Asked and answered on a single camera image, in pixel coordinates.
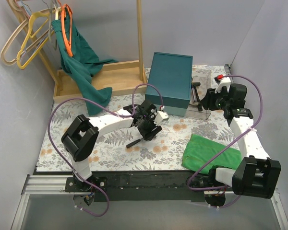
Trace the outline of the black rubber mallet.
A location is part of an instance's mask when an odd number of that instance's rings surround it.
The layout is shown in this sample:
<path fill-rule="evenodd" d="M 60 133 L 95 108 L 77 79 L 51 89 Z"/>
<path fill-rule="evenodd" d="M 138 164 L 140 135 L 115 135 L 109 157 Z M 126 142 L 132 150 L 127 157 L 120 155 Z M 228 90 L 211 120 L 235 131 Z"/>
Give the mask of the black rubber mallet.
<path fill-rule="evenodd" d="M 144 138 L 140 138 L 140 139 L 137 139 L 129 144 L 126 145 L 126 148 L 129 149 L 131 147 L 133 147 L 134 145 L 136 145 L 137 143 L 141 142 Z"/>

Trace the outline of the small claw hammer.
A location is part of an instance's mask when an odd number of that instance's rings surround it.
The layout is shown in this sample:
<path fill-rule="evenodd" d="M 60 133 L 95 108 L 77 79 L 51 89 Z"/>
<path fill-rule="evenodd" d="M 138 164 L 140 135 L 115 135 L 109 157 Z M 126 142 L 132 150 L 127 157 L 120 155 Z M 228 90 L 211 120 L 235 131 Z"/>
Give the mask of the small claw hammer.
<path fill-rule="evenodd" d="M 196 87 L 199 87 L 201 85 L 200 82 L 193 82 L 191 89 L 192 89 L 192 95 L 193 95 L 193 100 L 195 105 L 198 105 L 197 101 L 196 101 L 196 96 L 195 96 L 195 92 L 197 91 Z"/>

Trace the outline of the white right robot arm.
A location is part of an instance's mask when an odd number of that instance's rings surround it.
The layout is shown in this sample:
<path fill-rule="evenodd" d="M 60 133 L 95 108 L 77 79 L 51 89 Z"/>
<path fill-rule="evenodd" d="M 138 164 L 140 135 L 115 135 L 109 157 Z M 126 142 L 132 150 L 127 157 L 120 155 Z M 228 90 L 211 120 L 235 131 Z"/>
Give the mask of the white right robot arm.
<path fill-rule="evenodd" d="M 279 161 L 272 160 L 262 147 L 253 128 L 253 115 L 244 107 L 247 87 L 242 84 L 223 86 L 220 91 L 207 89 L 201 100 L 204 109 L 222 110 L 235 137 L 241 163 L 237 169 L 215 165 L 209 170 L 208 186 L 212 190 L 230 186 L 236 195 L 270 199 L 280 175 Z"/>

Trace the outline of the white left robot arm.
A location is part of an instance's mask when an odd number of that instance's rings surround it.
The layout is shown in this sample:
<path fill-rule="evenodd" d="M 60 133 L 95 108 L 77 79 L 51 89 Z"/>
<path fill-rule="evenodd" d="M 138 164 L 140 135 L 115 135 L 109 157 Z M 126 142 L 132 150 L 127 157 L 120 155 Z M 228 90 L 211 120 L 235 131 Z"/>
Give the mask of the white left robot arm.
<path fill-rule="evenodd" d="M 157 109 L 149 100 L 135 107 L 125 106 L 113 115 L 77 116 L 61 138 L 75 171 L 76 186 L 83 192 L 92 188 L 88 158 L 99 137 L 123 128 L 136 127 L 143 140 L 151 141 L 162 130 L 161 123 L 167 119 L 168 114 Z"/>

